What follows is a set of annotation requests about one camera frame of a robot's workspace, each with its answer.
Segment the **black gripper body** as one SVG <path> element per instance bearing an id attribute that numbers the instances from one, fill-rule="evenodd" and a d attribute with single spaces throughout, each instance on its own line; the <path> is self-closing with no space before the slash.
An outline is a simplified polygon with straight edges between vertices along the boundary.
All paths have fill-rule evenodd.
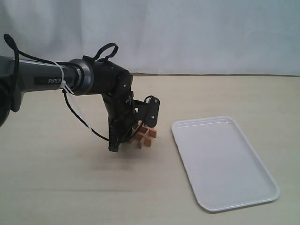
<path id="1" fill-rule="evenodd" d="M 102 99 L 108 113 L 109 131 L 132 131 L 137 124 L 134 92 L 126 91 L 120 96 L 103 93 Z"/>

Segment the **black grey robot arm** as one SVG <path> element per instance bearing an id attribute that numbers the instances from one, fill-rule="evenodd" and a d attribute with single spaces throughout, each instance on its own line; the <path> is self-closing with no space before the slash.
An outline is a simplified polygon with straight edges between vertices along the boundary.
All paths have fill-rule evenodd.
<path id="1" fill-rule="evenodd" d="M 20 110 L 27 92 L 62 90 L 75 96 L 100 94 L 108 113 L 109 151 L 128 141 L 137 123 L 130 72 L 109 60 L 66 63 L 36 62 L 8 56 L 0 58 L 0 123 Z"/>

